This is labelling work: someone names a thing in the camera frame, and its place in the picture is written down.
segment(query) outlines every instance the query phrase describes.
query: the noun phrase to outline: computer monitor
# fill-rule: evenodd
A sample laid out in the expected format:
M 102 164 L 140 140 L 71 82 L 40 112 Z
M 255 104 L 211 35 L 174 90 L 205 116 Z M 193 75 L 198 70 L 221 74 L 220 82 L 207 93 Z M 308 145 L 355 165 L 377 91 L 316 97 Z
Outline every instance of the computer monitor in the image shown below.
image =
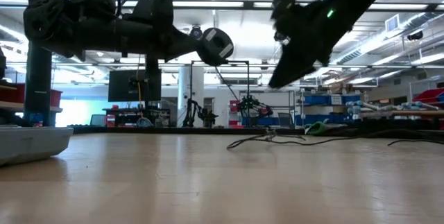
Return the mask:
M 145 70 L 110 71 L 108 102 L 139 101 L 139 88 L 135 81 L 140 81 L 142 101 L 160 101 L 162 88 L 162 70 L 150 71 L 146 78 Z

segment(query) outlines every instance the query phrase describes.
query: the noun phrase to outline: white pillar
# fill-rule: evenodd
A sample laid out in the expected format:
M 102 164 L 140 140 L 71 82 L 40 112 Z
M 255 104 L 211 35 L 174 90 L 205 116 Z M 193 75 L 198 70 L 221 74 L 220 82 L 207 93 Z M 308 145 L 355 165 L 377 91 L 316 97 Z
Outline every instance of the white pillar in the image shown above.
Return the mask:
M 190 98 L 190 71 L 191 67 L 181 67 L 179 69 L 178 79 L 178 127 L 182 127 L 187 110 L 187 101 Z M 203 67 L 193 67 L 193 91 L 192 99 L 196 101 L 199 106 L 203 107 Z M 203 127 L 203 122 L 197 117 L 194 119 L 194 127 Z

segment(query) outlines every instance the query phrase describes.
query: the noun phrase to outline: white plastic tray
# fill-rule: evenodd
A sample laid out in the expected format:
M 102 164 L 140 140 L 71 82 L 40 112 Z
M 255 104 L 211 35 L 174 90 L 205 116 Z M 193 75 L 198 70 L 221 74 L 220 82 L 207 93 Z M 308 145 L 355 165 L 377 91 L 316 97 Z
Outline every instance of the white plastic tray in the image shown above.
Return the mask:
M 68 148 L 72 128 L 0 127 L 0 166 L 42 160 Z

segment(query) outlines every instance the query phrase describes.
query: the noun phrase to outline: green led light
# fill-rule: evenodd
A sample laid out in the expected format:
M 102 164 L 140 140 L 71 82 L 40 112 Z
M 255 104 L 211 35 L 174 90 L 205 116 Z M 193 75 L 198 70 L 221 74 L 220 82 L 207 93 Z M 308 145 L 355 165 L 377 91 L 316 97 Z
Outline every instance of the green led light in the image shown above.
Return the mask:
M 333 15 L 333 13 L 334 13 L 334 10 L 331 9 L 331 10 L 328 12 L 327 17 L 331 17 L 331 16 Z

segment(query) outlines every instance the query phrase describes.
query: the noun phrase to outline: wooden floor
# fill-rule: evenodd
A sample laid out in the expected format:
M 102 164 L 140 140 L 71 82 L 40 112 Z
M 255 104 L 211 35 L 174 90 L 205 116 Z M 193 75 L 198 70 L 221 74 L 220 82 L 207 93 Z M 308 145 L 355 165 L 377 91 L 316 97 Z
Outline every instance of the wooden floor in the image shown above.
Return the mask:
M 55 158 L 0 168 L 0 223 L 444 223 L 444 146 L 227 151 L 238 138 L 75 136 Z

